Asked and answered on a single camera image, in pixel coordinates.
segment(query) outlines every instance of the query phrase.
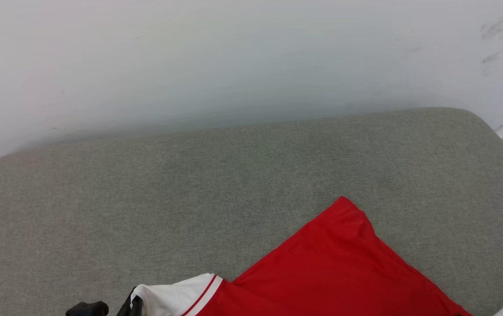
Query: gray fabric surface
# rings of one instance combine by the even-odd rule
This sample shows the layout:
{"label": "gray fabric surface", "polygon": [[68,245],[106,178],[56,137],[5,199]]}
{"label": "gray fabric surface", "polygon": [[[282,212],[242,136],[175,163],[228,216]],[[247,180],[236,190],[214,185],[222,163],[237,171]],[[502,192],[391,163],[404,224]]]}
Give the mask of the gray fabric surface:
{"label": "gray fabric surface", "polygon": [[502,308],[503,142],[427,108],[0,158],[0,315],[114,315],[137,284],[231,280],[340,195],[469,312]]}

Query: red stripe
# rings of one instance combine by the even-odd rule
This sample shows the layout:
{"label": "red stripe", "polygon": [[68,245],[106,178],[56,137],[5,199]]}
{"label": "red stripe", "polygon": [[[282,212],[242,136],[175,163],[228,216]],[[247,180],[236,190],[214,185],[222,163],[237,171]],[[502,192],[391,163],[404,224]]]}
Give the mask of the red stripe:
{"label": "red stripe", "polygon": [[195,305],[197,305],[197,303],[201,300],[201,298],[203,298],[203,295],[205,295],[205,293],[207,293],[207,290],[211,287],[211,284],[213,283],[215,278],[216,278],[216,274],[215,274],[215,276],[213,276],[213,278],[211,279],[211,282],[209,282],[209,285],[207,285],[207,288],[205,288],[205,290],[203,291],[201,296],[199,296],[199,298],[197,298],[197,300],[193,303],[193,305],[191,305],[191,307],[186,312],[181,314],[181,316],[185,316],[185,315],[187,315],[188,312],[191,312],[191,310],[195,307]]}

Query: white wall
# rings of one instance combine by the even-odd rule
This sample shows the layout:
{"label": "white wall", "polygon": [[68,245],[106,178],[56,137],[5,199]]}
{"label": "white wall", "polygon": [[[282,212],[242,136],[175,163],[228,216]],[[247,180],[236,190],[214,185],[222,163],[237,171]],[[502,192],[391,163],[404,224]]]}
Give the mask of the white wall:
{"label": "white wall", "polygon": [[503,0],[0,0],[0,156],[424,106],[503,137]]}

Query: red fabric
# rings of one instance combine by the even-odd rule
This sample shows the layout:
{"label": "red fabric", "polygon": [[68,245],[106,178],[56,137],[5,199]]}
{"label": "red fabric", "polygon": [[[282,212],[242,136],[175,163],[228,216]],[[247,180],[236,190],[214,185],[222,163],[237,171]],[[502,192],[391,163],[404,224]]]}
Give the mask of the red fabric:
{"label": "red fabric", "polygon": [[470,315],[341,197],[234,282],[224,280],[198,316],[457,314]]}

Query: red and white shirt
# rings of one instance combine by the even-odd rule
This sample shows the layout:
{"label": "red and white shirt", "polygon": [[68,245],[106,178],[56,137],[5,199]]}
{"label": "red and white shirt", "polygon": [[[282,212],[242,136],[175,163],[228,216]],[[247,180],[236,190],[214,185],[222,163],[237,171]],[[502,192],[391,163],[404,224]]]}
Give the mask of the red and white shirt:
{"label": "red and white shirt", "polygon": [[340,197],[234,281],[137,286],[143,316],[469,316]]}

